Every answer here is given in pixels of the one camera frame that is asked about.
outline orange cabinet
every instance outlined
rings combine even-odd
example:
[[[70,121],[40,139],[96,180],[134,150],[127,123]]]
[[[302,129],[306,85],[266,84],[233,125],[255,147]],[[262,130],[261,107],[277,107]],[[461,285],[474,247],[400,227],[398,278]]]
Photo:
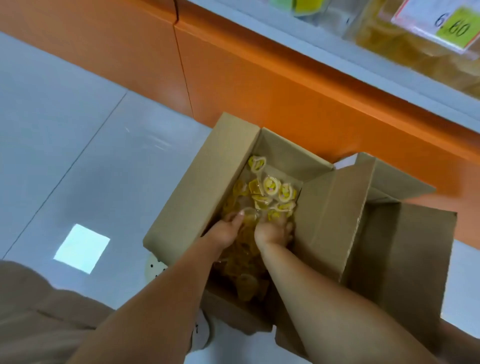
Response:
[[[174,0],[0,0],[0,31],[192,115]]]
[[[416,203],[458,211],[480,248],[480,135],[302,56],[186,0],[175,25],[193,117],[223,111],[335,162],[379,157],[437,187]]]

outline cardboard box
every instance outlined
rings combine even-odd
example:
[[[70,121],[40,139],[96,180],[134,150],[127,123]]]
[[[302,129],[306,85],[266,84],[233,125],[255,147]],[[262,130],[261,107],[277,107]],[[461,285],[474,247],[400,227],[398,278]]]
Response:
[[[366,154],[336,170],[268,129],[223,114],[145,236],[144,246],[165,264],[173,264],[215,222],[252,154],[267,157],[274,168],[302,182],[293,245],[300,259],[377,302],[417,337],[432,333],[437,316],[440,319],[456,215],[400,203],[433,188]],[[382,223],[384,211],[388,224]],[[383,230],[376,236],[379,225]],[[435,259],[432,256],[432,271],[427,272],[417,265],[431,249]],[[364,269],[364,262],[371,267]],[[411,271],[398,275],[404,268]],[[416,276],[414,268],[422,275]],[[276,324],[278,344],[303,350],[276,290],[270,290],[263,305],[243,303],[211,277],[202,308],[247,334],[271,331]],[[425,329],[418,329],[415,317],[408,315],[425,313]]]

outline shelf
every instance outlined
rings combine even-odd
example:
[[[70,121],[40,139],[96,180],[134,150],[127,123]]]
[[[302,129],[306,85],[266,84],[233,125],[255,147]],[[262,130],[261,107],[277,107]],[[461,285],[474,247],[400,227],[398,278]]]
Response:
[[[348,16],[314,26],[259,0],[189,0],[312,59],[480,133],[480,100],[343,40]]]

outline person's right hand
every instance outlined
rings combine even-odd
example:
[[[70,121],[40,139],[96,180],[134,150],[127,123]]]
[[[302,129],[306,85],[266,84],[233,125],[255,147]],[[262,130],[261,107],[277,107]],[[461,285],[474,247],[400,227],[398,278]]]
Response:
[[[260,251],[266,244],[286,246],[292,240],[293,223],[287,223],[285,218],[278,218],[274,222],[263,219],[255,228],[255,242]]]

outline beige pants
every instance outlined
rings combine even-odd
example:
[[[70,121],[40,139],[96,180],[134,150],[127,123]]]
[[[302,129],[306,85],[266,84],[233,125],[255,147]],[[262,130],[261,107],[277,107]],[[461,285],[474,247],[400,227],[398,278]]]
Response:
[[[66,362],[113,310],[56,290],[20,264],[0,261],[0,363]]]

